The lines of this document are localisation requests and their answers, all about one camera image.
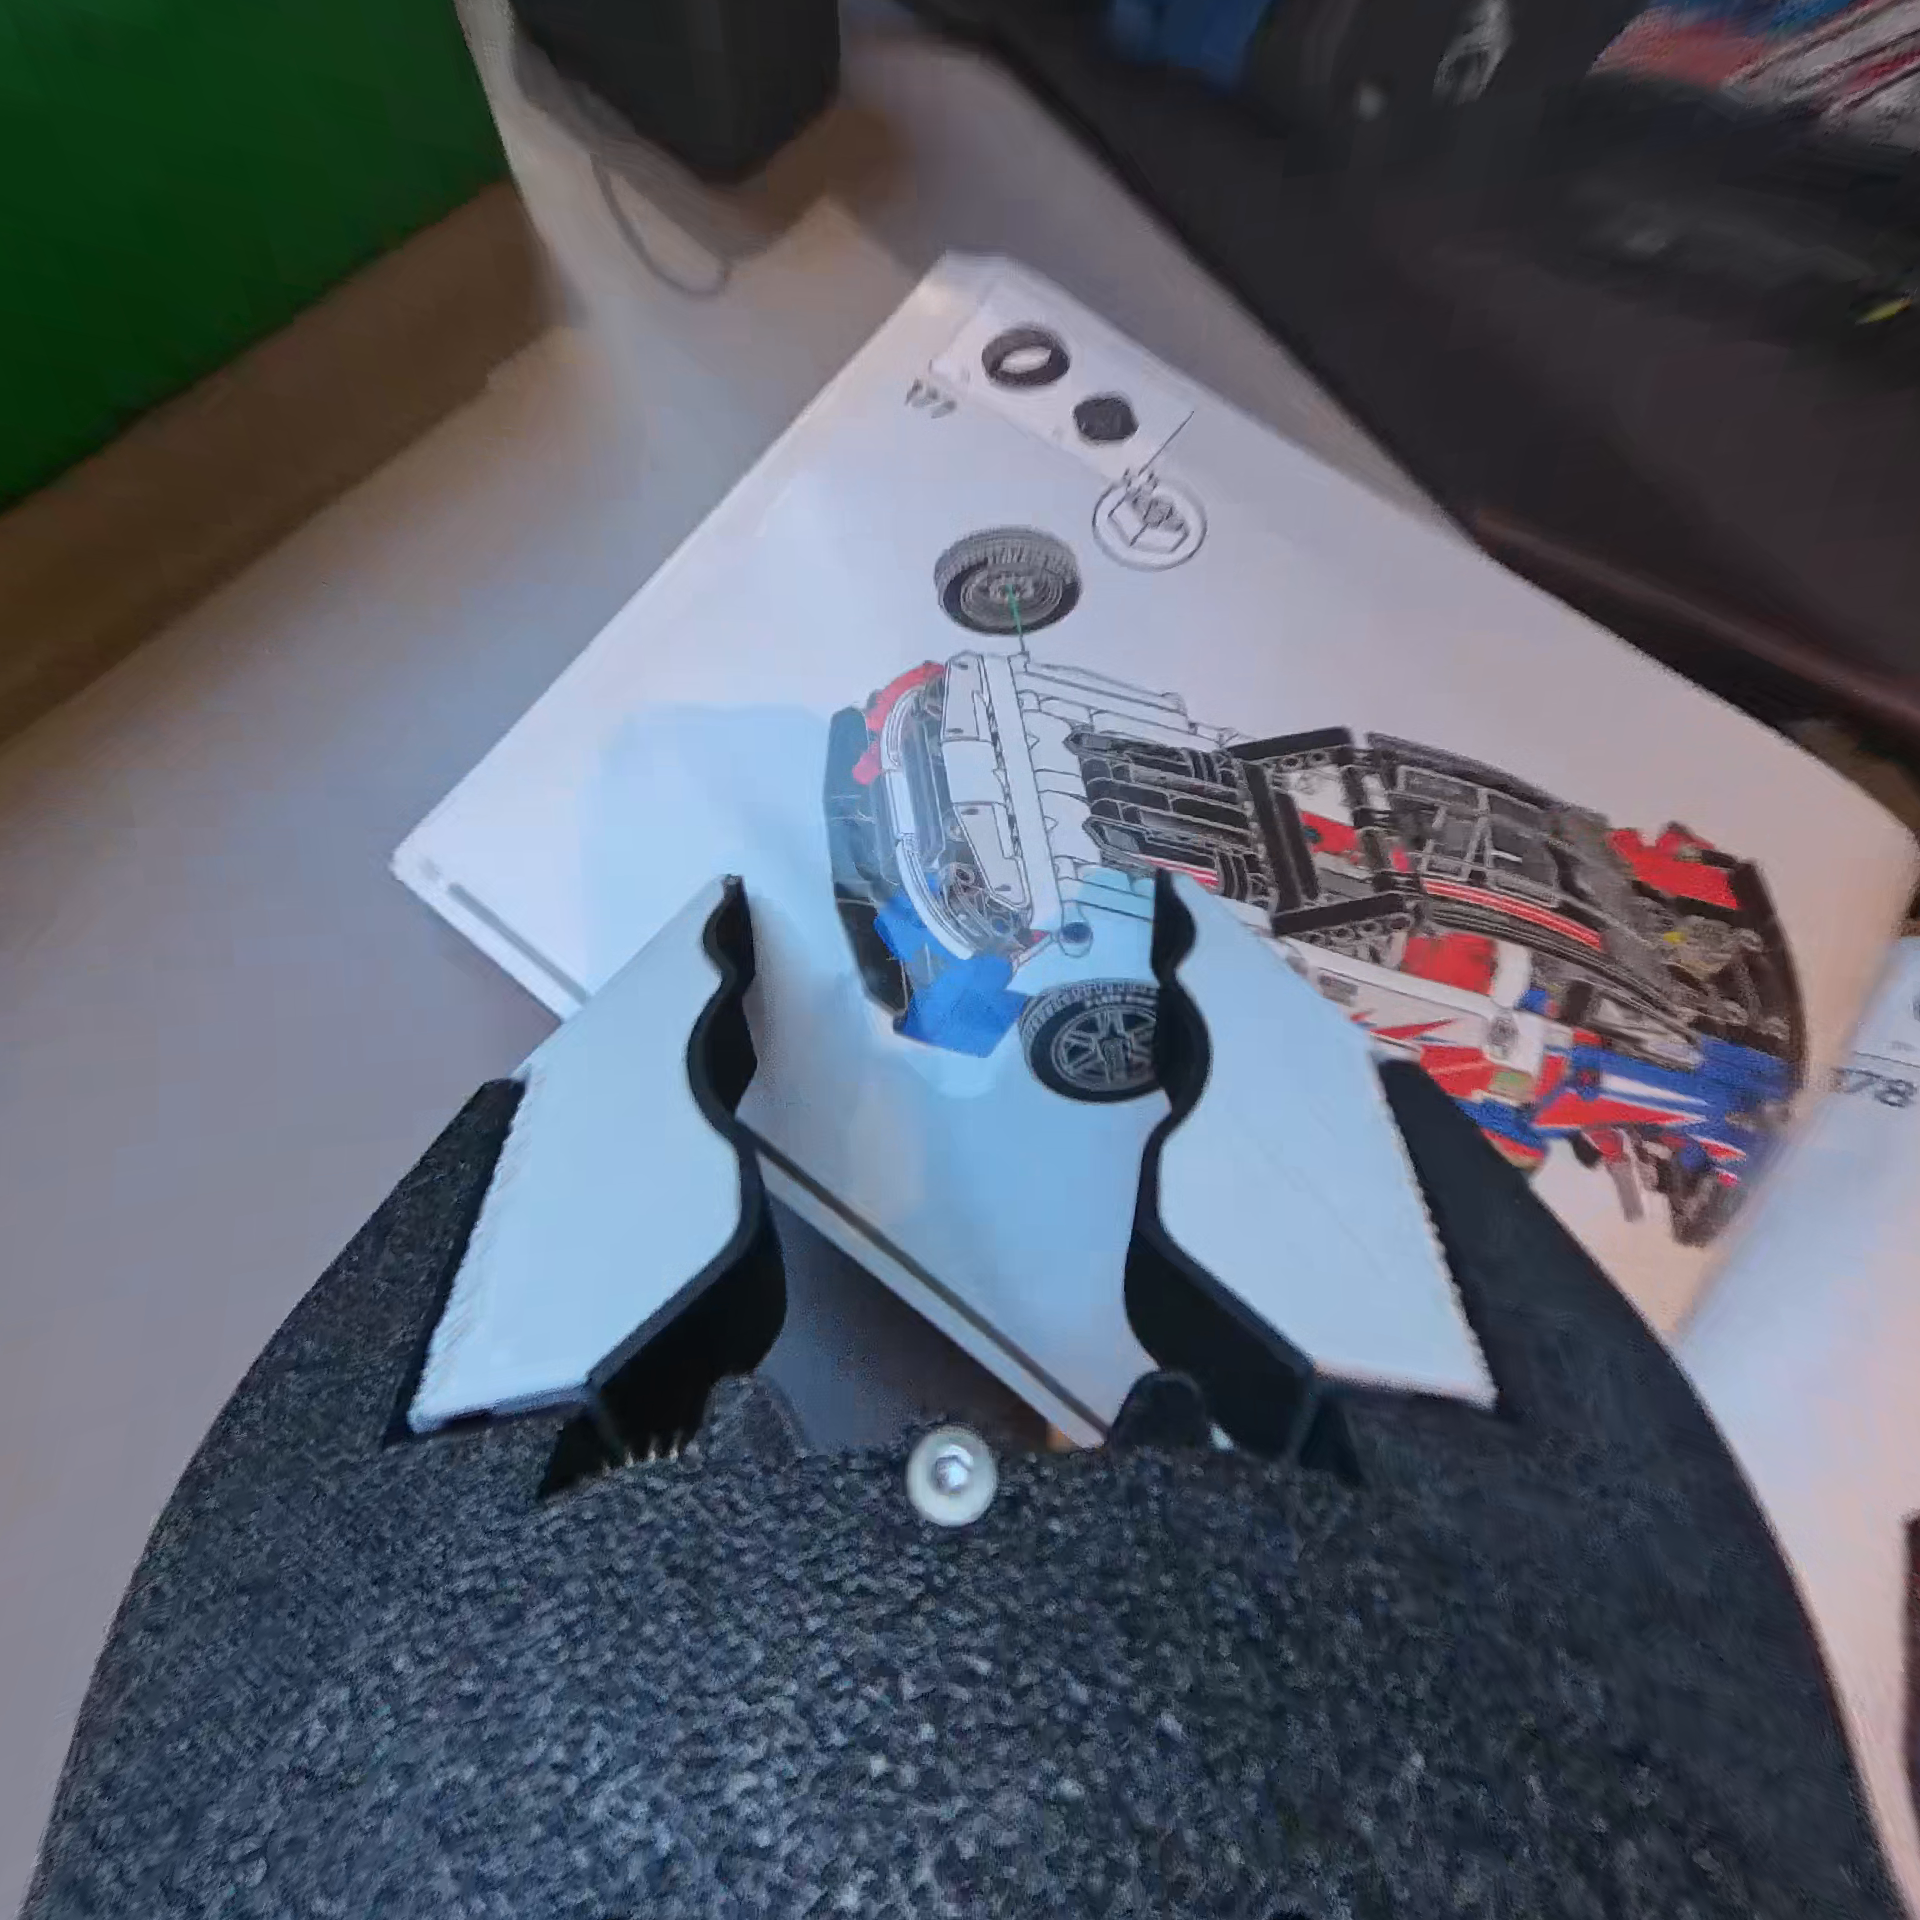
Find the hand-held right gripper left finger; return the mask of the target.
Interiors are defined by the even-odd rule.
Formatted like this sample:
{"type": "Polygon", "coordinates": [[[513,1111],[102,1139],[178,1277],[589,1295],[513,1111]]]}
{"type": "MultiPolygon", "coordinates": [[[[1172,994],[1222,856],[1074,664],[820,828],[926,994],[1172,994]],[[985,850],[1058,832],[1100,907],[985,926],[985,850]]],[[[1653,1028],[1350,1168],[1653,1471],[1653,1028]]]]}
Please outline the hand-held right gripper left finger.
{"type": "Polygon", "coordinates": [[[405,1392],[409,1441],[560,1414],[551,1465],[659,1462],[770,1358],[784,1267],[739,1116],[751,973],[746,888],[707,879],[525,1058],[405,1392]]]}

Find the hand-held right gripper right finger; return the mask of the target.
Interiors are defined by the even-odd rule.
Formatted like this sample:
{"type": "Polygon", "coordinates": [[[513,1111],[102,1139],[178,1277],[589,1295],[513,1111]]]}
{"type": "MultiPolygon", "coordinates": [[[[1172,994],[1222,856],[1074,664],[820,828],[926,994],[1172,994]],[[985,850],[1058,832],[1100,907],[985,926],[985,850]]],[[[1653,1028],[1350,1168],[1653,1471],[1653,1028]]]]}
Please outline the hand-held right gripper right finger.
{"type": "Polygon", "coordinates": [[[1350,1392],[1495,1414],[1381,1058],[1277,946],[1157,879],[1157,1080],[1122,1316],[1216,1443],[1315,1455],[1350,1392]]]}

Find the instruction booklet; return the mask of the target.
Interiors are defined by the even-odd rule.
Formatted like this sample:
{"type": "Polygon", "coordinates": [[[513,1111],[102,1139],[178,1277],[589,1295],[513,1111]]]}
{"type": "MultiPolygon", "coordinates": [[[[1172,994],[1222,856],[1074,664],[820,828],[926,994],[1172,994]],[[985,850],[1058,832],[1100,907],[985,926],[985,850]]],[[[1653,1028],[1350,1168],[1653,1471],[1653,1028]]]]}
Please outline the instruction booklet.
{"type": "Polygon", "coordinates": [[[1072,1441],[1146,1369],[1160,874],[1679,1334],[1903,1828],[1917,841],[1813,752],[943,257],[396,845],[560,1019],[744,879],[777,1189],[1072,1441]]]}

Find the black printed toy set box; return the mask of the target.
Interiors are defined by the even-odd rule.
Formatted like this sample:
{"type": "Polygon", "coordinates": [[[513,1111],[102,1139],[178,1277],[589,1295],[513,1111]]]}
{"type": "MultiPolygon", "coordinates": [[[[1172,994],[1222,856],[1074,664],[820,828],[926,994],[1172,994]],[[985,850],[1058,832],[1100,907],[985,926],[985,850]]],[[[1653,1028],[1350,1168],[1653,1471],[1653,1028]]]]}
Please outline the black printed toy set box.
{"type": "Polygon", "coordinates": [[[1530,584],[1917,752],[1917,7],[907,7],[1530,584]]]}

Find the green plastic bin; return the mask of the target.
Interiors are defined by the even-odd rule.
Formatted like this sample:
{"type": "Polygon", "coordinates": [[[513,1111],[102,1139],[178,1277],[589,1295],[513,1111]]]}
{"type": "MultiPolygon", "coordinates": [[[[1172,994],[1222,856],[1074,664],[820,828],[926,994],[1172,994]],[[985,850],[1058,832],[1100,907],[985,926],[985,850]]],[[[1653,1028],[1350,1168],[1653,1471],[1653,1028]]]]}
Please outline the green plastic bin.
{"type": "Polygon", "coordinates": [[[498,178],[446,0],[4,0],[4,507],[498,178]]]}

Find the black power adapter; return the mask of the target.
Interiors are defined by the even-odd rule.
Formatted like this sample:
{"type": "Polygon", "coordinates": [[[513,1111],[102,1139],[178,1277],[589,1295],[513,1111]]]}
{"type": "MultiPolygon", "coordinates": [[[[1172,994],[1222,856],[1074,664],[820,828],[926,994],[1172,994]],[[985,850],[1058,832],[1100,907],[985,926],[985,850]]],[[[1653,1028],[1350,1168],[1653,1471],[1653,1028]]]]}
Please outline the black power adapter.
{"type": "Polygon", "coordinates": [[[707,188],[744,188],[839,95],[833,0],[518,0],[528,44],[707,188]]]}

